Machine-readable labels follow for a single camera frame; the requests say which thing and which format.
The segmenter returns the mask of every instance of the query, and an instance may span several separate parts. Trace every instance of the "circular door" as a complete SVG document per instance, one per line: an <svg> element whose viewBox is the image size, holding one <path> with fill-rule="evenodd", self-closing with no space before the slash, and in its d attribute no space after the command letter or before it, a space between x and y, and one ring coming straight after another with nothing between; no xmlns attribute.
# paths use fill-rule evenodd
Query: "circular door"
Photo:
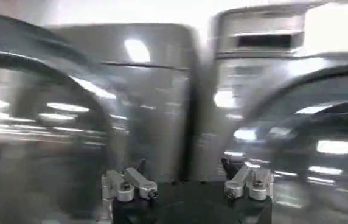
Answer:
<svg viewBox="0 0 348 224"><path fill-rule="evenodd" d="M122 166L124 108L100 68L50 32L0 16L0 223L98 219Z"/></svg>
<svg viewBox="0 0 348 224"><path fill-rule="evenodd" d="M348 223L348 75L314 80L268 102L224 151L271 169L276 223Z"/></svg>

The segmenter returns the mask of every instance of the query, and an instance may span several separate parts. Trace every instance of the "washing machine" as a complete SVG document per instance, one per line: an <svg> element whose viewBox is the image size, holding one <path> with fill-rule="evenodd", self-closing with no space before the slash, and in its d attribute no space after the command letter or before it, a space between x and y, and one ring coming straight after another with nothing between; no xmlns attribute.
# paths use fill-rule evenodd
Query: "washing machine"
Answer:
<svg viewBox="0 0 348 224"><path fill-rule="evenodd" d="M103 64L103 79L124 86L130 115L111 114L131 125L132 147L118 158L123 166L144 161L155 181L186 177L194 119L195 56L192 31L176 24L89 24L52 27L77 49Z"/></svg>
<svg viewBox="0 0 348 224"><path fill-rule="evenodd" d="M130 145L129 96L40 27L0 16L0 223L87 223Z"/></svg>
<svg viewBox="0 0 348 224"><path fill-rule="evenodd" d="M229 10L215 37L193 177L269 169L273 222L348 223L348 4Z"/></svg>

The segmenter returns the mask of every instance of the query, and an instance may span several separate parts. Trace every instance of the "bolt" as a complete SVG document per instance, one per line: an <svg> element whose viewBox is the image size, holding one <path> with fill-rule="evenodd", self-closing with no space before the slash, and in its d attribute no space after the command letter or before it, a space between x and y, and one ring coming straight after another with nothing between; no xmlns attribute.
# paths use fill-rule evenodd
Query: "bolt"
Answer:
<svg viewBox="0 0 348 224"><path fill-rule="evenodd" d="M158 192L152 189L148 191L147 195L150 199L156 199L158 197Z"/></svg>
<svg viewBox="0 0 348 224"><path fill-rule="evenodd" d="M120 189L122 191L127 191L127 190L131 189L131 184L127 181L124 181L123 183L121 183Z"/></svg>
<svg viewBox="0 0 348 224"><path fill-rule="evenodd" d="M226 193L226 196L228 197L228 199L235 199L236 198L236 194L232 189L229 189Z"/></svg>

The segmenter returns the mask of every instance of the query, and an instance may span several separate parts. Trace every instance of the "metal clamp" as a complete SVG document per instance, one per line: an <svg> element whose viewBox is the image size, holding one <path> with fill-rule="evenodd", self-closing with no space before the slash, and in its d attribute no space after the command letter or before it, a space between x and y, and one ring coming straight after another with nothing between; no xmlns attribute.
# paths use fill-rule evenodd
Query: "metal clamp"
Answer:
<svg viewBox="0 0 348 224"><path fill-rule="evenodd" d="M248 195L255 200L266 200L267 196L273 198L273 176L268 169L256 169L252 179L248 182Z"/></svg>
<svg viewBox="0 0 348 224"><path fill-rule="evenodd" d="M273 198L273 176L268 169L254 169L242 167L224 184L224 191L228 198L236 199L244 194L244 187L248 188L248 196L254 200L265 200L267 196Z"/></svg>
<svg viewBox="0 0 348 224"><path fill-rule="evenodd" d="M124 178L115 170L106 172L106 177L102 178L103 198L116 197L119 201L132 201L134 197L134 186L125 181Z"/></svg>
<svg viewBox="0 0 348 224"><path fill-rule="evenodd" d="M225 182L224 191L228 198L236 199L243 196L243 188L251 173L252 170L249 167L242 167L233 179Z"/></svg>
<svg viewBox="0 0 348 224"><path fill-rule="evenodd" d="M134 168L124 171L124 178L139 189L140 197L151 200L158 197L158 186L154 181L147 180Z"/></svg>

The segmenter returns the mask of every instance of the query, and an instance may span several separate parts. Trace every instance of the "dryer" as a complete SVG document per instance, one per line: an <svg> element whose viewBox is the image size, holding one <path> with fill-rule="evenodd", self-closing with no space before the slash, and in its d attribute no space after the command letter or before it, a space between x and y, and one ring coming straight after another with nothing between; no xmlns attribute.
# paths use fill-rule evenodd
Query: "dryer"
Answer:
<svg viewBox="0 0 348 224"><path fill-rule="evenodd" d="M348 222L348 4L230 10L217 26L193 177L225 179L221 158L271 169L274 222Z"/></svg>

